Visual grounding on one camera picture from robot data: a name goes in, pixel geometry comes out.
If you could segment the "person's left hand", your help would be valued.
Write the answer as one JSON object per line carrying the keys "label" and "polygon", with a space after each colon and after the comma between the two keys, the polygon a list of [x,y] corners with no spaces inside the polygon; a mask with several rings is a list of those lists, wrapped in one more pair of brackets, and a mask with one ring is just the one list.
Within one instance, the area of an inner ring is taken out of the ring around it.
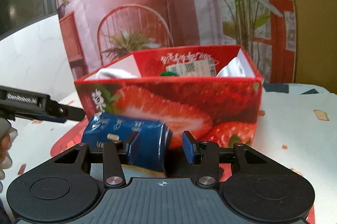
{"label": "person's left hand", "polygon": [[9,121],[0,118],[0,135],[0,180],[2,181],[5,179],[4,170],[9,169],[13,164],[9,150],[18,135],[18,131],[12,127]]}

